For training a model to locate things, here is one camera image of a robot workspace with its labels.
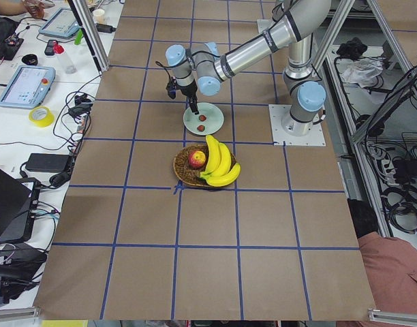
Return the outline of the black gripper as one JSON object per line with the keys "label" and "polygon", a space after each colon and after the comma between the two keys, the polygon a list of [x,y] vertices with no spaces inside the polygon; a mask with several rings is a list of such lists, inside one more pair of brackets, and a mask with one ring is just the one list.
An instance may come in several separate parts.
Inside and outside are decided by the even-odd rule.
{"label": "black gripper", "polygon": [[181,93],[187,98],[187,101],[190,104],[191,112],[198,114],[198,98],[196,96],[198,86],[196,83],[191,83],[186,86],[179,86]]}

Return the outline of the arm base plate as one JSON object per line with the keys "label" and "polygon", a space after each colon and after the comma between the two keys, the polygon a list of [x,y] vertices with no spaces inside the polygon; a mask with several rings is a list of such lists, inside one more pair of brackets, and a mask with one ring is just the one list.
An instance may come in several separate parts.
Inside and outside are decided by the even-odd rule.
{"label": "arm base plate", "polygon": [[272,19],[257,19],[257,29],[258,34],[263,33],[265,30],[270,30],[271,27],[275,24],[275,22]]}
{"label": "arm base plate", "polygon": [[291,105],[270,104],[269,117],[274,145],[326,146],[319,114],[312,122],[299,123],[290,116]]}

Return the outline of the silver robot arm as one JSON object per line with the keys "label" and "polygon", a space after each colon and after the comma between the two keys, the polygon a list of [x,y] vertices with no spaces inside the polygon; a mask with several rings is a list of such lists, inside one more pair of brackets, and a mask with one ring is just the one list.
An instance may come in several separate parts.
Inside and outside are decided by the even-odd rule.
{"label": "silver robot arm", "polygon": [[311,79],[313,32],[324,22],[330,1],[286,1],[273,9],[273,24],[235,49],[219,54],[214,42],[184,48],[179,44],[166,51],[169,75],[166,90],[170,98],[180,91],[191,111],[198,113],[197,94],[214,96],[225,82],[267,56],[287,47],[288,64],[283,80],[292,97],[288,113],[281,119],[283,129],[305,136],[326,99],[326,91]]}

